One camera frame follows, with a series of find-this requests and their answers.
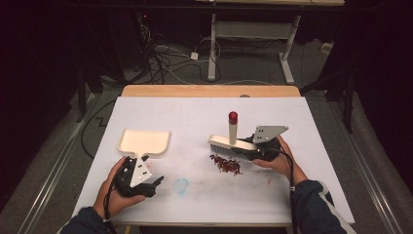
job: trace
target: blue marker drawing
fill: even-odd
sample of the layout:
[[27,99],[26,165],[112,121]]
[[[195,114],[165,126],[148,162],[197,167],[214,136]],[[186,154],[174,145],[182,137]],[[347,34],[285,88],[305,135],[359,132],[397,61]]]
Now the blue marker drawing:
[[185,178],[179,178],[173,184],[173,191],[175,191],[178,195],[183,195],[188,188],[189,182]]

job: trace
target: dark background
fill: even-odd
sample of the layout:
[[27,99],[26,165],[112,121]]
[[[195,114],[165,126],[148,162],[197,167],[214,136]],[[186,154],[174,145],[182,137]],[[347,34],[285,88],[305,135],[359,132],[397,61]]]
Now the dark background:
[[[174,1],[176,4],[192,2]],[[379,14],[351,15],[346,20],[329,15],[305,16],[296,42],[304,44],[316,38],[323,42],[334,40],[320,80],[337,70],[342,72],[319,89],[334,91],[336,95],[331,100],[337,100],[346,89],[348,75],[355,75],[356,91],[367,118],[412,191],[413,29],[410,22],[413,19],[407,2],[384,1]],[[347,7],[375,5],[380,6],[380,2],[346,2]],[[138,49],[140,37],[131,20],[133,16],[132,13],[68,11],[52,0],[0,3],[3,179],[0,209],[13,194],[50,131],[69,110],[69,99],[77,89],[81,65],[88,84],[98,90],[98,75],[109,75],[123,82],[123,69],[144,58]],[[152,13],[148,16],[151,30],[190,45],[196,45],[200,36],[209,34],[208,14]],[[123,38],[128,35],[130,40],[121,42],[119,35]]]

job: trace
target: dark floor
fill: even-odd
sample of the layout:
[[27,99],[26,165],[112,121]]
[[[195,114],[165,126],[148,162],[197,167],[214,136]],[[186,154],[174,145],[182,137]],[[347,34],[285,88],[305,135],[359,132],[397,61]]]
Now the dark floor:
[[[216,84],[285,85],[277,59],[277,53],[282,51],[284,44],[275,41],[263,49],[256,45],[264,45],[265,41],[246,43],[251,43],[247,44],[251,45],[250,50],[242,53],[237,51],[234,45],[231,45],[231,50],[226,49],[225,45],[222,46],[221,57],[217,62],[221,78]],[[295,86],[298,88],[318,79],[327,58],[327,55],[319,51],[320,46],[321,42],[318,41],[305,46],[293,46],[288,62],[295,79]],[[191,50],[173,45],[170,46],[169,53],[190,55]],[[186,60],[176,55],[166,57],[171,63]],[[207,77],[207,64],[205,62],[191,62],[191,64],[198,66],[184,66],[184,64],[170,66],[169,73],[165,77],[158,74],[157,82],[207,84],[200,77],[200,69],[203,78]],[[130,78],[136,74],[130,67],[127,67],[125,72]],[[92,164],[93,155],[104,134],[104,125],[110,117],[113,105],[109,102],[114,100],[123,88],[107,77],[103,78],[103,81],[103,93],[91,95],[87,115],[80,124],[76,123],[79,110],[77,99],[73,98],[72,110],[50,134],[13,197],[0,214],[0,233],[56,233],[71,218]],[[145,81],[156,83],[149,76],[141,78],[137,83]],[[354,133],[351,135],[347,133],[341,121],[342,102],[327,102],[321,91],[308,92],[305,97],[336,174],[345,190],[356,220],[353,225],[355,231],[378,234],[409,233],[413,228],[411,213],[413,198],[375,137],[363,114],[357,94],[352,118]],[[124,226],[118,229],[119,233],[129,232],[129,229]],[[131,232],[137,233],[137,229],[133,227]],[[222,233],[222,230],[216,229],[201,230],[202,233]],[[170,233],[176,229],[142,228],[142,231]],[[200,229],[185,231],[201,233]],[[254,233],[270,233],[267,231],[248,230]],[[235,229],[229,232],[239,233]]]

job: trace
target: dark blue sleeve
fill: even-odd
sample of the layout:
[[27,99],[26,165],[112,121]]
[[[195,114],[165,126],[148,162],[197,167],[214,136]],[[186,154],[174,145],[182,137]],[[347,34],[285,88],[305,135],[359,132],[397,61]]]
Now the dark blue sleeve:
[[327,187],[314,180],[295,186],[295,214],[301,233],[356,233],[334,208]]
[[92,207],[82,208],[79,213],[72,217],[64,225],[61,234],[90,234],[90,233],[107,233],[107,226],[103,223],[102,218]]

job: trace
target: desk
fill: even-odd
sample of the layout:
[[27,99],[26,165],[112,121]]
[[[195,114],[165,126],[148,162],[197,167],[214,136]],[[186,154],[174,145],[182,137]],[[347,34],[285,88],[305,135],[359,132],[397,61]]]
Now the desk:
[[[213,4],[266,4],[266,5],[315,5],[318,7],[343,6],[344,0],[214,0]],[[291,69],[288,65],[288,56],[294,42],[295,33],[301,16],[295,16],[293,23],[268,23],[268,22],[247,22],[247,21],[224,21],[217,20],[216,14],[212,14],[210,33],[210,52],[208,65],[208,80],[215,80],[216,37],[243,37],[243,38],[263,38],[263,39],[286,39],[283,53],[279,53],[282,72],[285,81],[289,85],[294,84]]]
[[242,175],[220,173],[209,159],[212,152],[207,139],[211,134],[228,134],[231,110],[239,112],[239,137],[249,137],[257,125],[287,125],[289,130],[282,135],[298,164],[310,178],[320,179],[329,187],[339,213],[347,222],[354,222],[307,102],[294,87],[125,87],[116,101],[74,215],[94,202],[100,183],[123,155],[117,149],[123,129],[133,129],[170,131],[167,152],[146,162],[154,177],[165,179],[153,198],[125,209],[113,218],[116,223],[290,226],[285,177],[247,161],[240,162]]

